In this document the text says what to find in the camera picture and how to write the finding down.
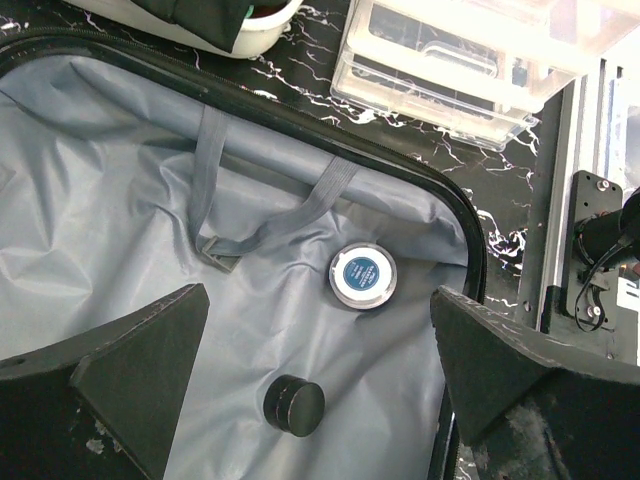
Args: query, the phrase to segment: suitcase strap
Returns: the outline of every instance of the suitcase strap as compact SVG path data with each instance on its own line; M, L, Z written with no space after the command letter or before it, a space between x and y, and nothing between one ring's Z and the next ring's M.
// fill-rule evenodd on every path
M222 112L205 107L195 152L193 192L189 206L190 235L201 257L210 265L231 272L249 252L278 236L293 233L315 222L327 213L349 185L358 166L334 157L320 176L307 199L298 208L267 219L244 240L207 238L201 234L214 203L229 118Z

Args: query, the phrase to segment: round container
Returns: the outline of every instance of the round container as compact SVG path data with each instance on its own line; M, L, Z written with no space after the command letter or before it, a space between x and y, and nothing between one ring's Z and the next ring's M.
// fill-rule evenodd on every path
M396 289L393 257L374 243L354 243L338 252L329 268L329 283L345 305L369 310L385 303Z
M264 416L272 427L296 437L311 435L324 416L322 388L293 375L278 377L267 390Z

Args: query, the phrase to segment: screw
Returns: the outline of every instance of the screw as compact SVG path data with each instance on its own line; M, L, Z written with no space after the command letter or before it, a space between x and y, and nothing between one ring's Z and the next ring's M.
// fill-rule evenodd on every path
M609 187L611 186L611 184L609 183L608 180L600 180L597 186L598 186L598 190L600 190L601 192L605 192L609 190Z
M599 317L600 314L602 313L602 310L600 310L600 307L593 307L591 305L589 305L589 307L587 307L587 315L589 315L589 317L593 318L593 317Z

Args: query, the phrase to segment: suitcase zipper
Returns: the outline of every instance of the suitcase zipper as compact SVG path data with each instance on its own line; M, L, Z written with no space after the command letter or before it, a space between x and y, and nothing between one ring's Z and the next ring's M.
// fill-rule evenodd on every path
M145 45L141 45L139 43L130 41L130 40L124 40L118 37L115 37L113 35L109 35L106 33L101 33L101 32L96 32L93 30L70 30L70 29L66 29L64 27L50 27L50 28L30 28L25 32L21 32L21 33L17 33L11 36L8 36L5 40L0 41L0 64L3 62L4 60L4 55L11 53L11 51L8 51L11 48L14 48L16 45L18 45L22 40L43 40L46 41L47 39L50 40L55 40L58 37L66 37L66 38L73 38L73 39L77 39L77 40L86 40L89 42L105 42L106 45L113 45L116 49L118 47L129 47L130 49L132 49L133 51L142 51L145 52L149 55L151 55L152 57L156 57L156 58L161 58L162 60L166 61L167 63L170 63L172 65L175 65L177 67L180 67L181 69L185 69L188 70L189 72L193 73L194 75L200 76L200 77L204 77L204 78L209 78L215 82L218 83L222 83L224 85L227 85L229 87L238 89L240 91L243 92L248 92L251 95L253 95L256 98L260 98L261 100L264 100L262 97L260 97L258 94L252 92L251 90L247 90L242 88L240 85L231 82L225 78L219 77L215 74L212 74L210 72L206 72L203 70L199 70L196 67L194 67L191 64L188 64L186 62L182 62L180 60L177 60L161 51L158 50L154 50L151 47L145 46ZM14 68L16 66L18 66L21 63L26 62L27 60L30 60L32 58L38 58L41 56L46 56L46 51L45 52L38 52L36 49L33 49L33 57L31 55L29 55L29 58L27 58L26 56L20 56L18 59L14 59L12 57L12 59L14 59L17 62L17 65L13 66ZM7 71L2 71L0 72L0 76L3 76L7 73ZM438 181L440 184L442 184L445 189L450 190L454 196L456 197L456 200L458 200L459 202L462 202L463 206L466 207L466 209L471 212L471 216L473 218L473 221L475 223L475 227L476 227L476 237L478 242L480 243L480 261L481 261L481 266L480 266L480 278L478 280L478 283L476 285L475 288L475 295L473 295L474 300L476 300L479 303L484 303L485 300L485 287L486 287L486 276L487 276L487 247L486 247L486 241L484 239L484 234L483 234L483 230L482 230L482 225L480 223L480 219L478 218L478 215L476 213L476 210L473 206L473 204L471 203L471 201L469 200L469 198L467 197L467 195L463 192L463 190L456 185L453 181L449 180L444 174L438 172L437 170L433 169L432 167L428 166L428 165L424 165L424 164L418 164L416 163L415 159L409 157L408 155L398 152L396 150L393 150L385 145L381 145L379 143L376 143L374 141L359 137L358 135L355 135L353 133L347 132L345 130L339 129L339 128L335 128L334 126L328 124L327 122L324 122L322 120L319 120L315 117L313 117L312 115L306 113L306 112L302 112L294 107L291 107L290 105L287 105L285 103L277 103L278 107L280 108L286 108L292 112L294 112L296 115L298 116L302 116L303 118L305 118L305 120L309 123L311 123L312 125L322 125L323 127L327 127L330 126L332 127L332 131L334 132L334 136L336 137L342 137L344 138L344 142L345 144L349 144L349 140L353 141L357 141L357 142L362 142L365 143L367 145L370 145L372 147L375 147L378 150L382 150L385 152L389 152L391 154L393 154L394 156L397 157L401 157L403 158L406 162L409 162L410 165L416 167L419 166L421 170L424 170L424 172L426 173L427 177L431 177L432 180L436 180ZM442 471L438 474L438 478L434 478L433 480L444 480L445 478L447 480L452 480L454 478L454 474L455 474L455 464L458 461L458 457L460 455L460 439L459 436L457 435L457 432L452 431L449 435L449 439L453 440L452 443L454 443L454 445L450 445L449 451L446 453L445 458L442 459L443 460L443 468Z

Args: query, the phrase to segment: black cap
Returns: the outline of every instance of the black cap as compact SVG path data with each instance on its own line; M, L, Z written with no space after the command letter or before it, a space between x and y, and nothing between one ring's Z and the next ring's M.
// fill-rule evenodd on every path
M267 390L264 416L278 430L306 437L320 425L324 403L324 392L320 386L292 375L283 375Z

